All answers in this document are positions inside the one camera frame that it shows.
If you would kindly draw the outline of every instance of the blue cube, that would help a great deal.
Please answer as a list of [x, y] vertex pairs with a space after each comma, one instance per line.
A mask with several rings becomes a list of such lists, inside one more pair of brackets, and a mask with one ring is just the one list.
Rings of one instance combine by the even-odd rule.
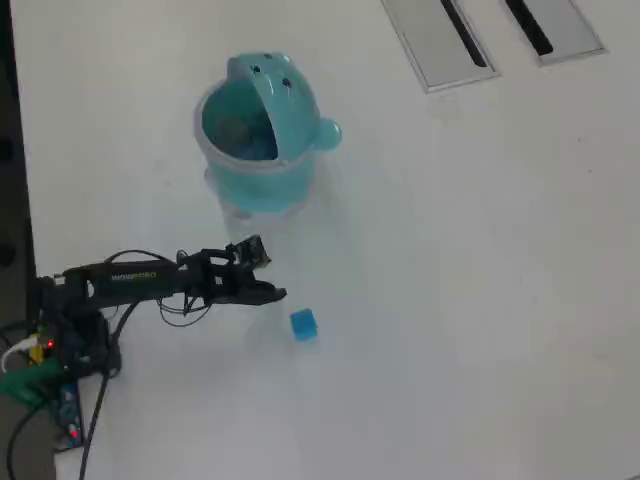
[[296, 340], [304, 342], [318, 336], [318, 325], [311, 309], [291, 314], [291, 327]]

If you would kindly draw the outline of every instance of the cup ear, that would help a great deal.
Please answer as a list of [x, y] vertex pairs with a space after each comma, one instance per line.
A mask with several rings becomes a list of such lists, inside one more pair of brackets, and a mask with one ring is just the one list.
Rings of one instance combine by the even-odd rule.
[[316, 150], [333, 150], [342, 141], [342, 129], [333, 120], [322, 118], [313, 144]]

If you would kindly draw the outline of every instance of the teal container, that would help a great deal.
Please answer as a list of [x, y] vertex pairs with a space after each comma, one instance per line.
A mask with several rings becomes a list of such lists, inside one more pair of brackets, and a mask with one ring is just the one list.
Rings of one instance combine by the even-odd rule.
[[320, 116], [305, 77], [281, 53], [240, 55], [227, 79], [196, 110], [196, 138], [224, 204], [247, 213], [282, 213], [313, 183], [316, 153], [342, 133]]

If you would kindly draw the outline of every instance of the white tabletop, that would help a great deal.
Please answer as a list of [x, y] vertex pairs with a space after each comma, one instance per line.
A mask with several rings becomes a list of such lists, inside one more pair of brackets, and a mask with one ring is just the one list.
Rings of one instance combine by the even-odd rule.
[[192, 120], [234, 54], [290, 54], [344, 129], [265, 233], [283, 302], [135, 312], [87, 478], [640, 472], [640, 3], [581, 0], [610, 53], [542, 69], [464, 4], [502, 76], [425, 95], [375, 0], [13, 2], [39, 274], [228, 243]]

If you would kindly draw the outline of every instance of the dark floor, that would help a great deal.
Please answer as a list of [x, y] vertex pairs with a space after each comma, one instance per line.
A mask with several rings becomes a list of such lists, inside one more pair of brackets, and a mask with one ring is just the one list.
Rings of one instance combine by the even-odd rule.
[[[0, 246], [14, 246], [16, 257], [10, 266], [0, 266], [0, 326], [25, 318], [27, 278], [33, 275], [29, 201], [8, 2], [0, 0]], [[0, 351], [4, 348], [0, 342]], [[0, 396], [0, 480], [8, 479], [4, 466], [6, 446], [15, 423], [24, 413], [24, 407]], [[46, 414], [40, 414], [26, 427], [14, 455], [16, 480], [55, 479], [52, 432]]]

